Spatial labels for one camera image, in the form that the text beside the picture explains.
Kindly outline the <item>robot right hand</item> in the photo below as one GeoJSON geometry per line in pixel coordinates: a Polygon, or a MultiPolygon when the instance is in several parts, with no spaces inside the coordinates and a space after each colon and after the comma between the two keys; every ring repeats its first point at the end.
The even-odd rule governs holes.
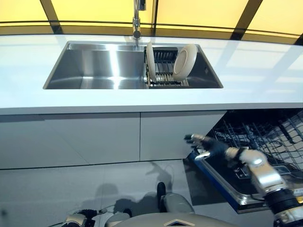
{"type": "Polygon", "coordinates": [[[190,144],[194,149],[196,156],[195,161],[205,160],[210,157],[226,159],[225,153],[229,148],[226,144],[200,134],[188,134],[184,136],[187,144],[190,144]]]}

